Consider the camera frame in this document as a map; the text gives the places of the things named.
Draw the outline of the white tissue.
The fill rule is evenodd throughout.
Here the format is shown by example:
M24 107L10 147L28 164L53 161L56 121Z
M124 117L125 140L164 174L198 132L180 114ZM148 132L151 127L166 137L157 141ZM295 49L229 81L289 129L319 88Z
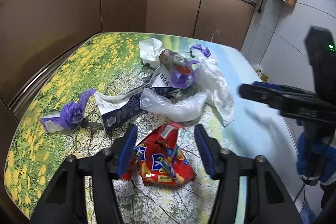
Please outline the white tissue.
M143 64L149 65L153 69L160 66L159 56L163 50L163 43L156 38L139 42L139 54Z

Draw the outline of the cooking oil jug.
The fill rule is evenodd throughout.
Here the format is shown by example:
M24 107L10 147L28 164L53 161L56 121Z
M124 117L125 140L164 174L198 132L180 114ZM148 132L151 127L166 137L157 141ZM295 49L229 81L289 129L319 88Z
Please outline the cooking oil jug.
M267 73L262 72L260 69L255 70L255 72L258 74L262 82L264 83L268 82L269 76Z

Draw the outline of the red snack bag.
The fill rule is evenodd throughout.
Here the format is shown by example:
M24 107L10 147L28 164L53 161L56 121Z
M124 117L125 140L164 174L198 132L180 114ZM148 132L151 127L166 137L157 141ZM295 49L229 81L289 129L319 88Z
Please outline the red snack bag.
M184 185L197 174L177 144L176 122L165 123L150 132L134 147L128 168L122 179L130 180L134 170L144 184Z

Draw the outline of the purple white wrapper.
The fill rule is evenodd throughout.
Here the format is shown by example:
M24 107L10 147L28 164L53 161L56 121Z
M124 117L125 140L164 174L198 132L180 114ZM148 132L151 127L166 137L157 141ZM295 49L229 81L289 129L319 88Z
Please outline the purple white wrapper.
M54 133L61 130L75 129L83 120L85 108L89 99L96 93L90 88L80 94L77 102L71 101L65 104L60 111L55 111L44 116L40 122L47 133Z

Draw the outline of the blue white milk carton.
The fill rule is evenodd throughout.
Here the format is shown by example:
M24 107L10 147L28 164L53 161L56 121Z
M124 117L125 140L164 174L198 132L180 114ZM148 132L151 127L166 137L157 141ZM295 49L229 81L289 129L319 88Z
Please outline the blue white milk carton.
M144 83L124 95L106 96L99 92L94 94L106 133L112 132L114 129L120 127L120 125L142 112L139 101L142 92L146 88L169 99L174 98L179 92L178 88L171 86L169 72L163 65L161 65L153 72L147 83Z

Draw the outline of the blue white glove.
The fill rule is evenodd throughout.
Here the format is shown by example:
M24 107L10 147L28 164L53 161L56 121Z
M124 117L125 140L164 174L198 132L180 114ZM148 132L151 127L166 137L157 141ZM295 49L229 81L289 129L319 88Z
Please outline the blue white glove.
M335 137L309 138L303 132L297 140L297 173L304 184L335 183Z

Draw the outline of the crushed clear plastic bottle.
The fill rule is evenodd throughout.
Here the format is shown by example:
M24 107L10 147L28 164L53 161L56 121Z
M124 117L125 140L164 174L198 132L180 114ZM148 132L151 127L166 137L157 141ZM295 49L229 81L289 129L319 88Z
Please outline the crushed clear plastic bottle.
M170 72L177 72L180 75L189 76L193 73L192 67L189 61L181 56L178 52L171 50L163 50L159 55L159 61Z

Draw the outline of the large purple package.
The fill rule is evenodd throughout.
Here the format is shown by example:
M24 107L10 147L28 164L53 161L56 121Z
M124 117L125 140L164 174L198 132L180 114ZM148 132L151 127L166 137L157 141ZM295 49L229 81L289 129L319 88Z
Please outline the large purple package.
M169 70L171 86L178 89L186 89L191 86L195 78L192 65L197 63L199 63L199 61L191 60L187 61L185 65L174 65L173 68Z

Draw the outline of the white plastic bag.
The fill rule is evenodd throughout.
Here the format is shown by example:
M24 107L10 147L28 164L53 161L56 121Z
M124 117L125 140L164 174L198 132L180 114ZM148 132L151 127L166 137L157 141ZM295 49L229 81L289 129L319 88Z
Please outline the white plastic bag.
M208 93L207 103L216 108L224 127L234 120L234 98L230 91L218 62L210 57L205 57L202 51L192 51L198 69L195 71L195 81L202 91Z

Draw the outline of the clear plastic bag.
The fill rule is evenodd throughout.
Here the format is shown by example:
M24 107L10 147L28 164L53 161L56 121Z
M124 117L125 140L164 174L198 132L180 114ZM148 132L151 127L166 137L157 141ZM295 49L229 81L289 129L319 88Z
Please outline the clear plastic bag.
M172 103L164 96L156 94L151 89L145 89L139 99L142 110L164 115L174 122L189 122L198 119L208 97L207 92L198 92L177 103Z

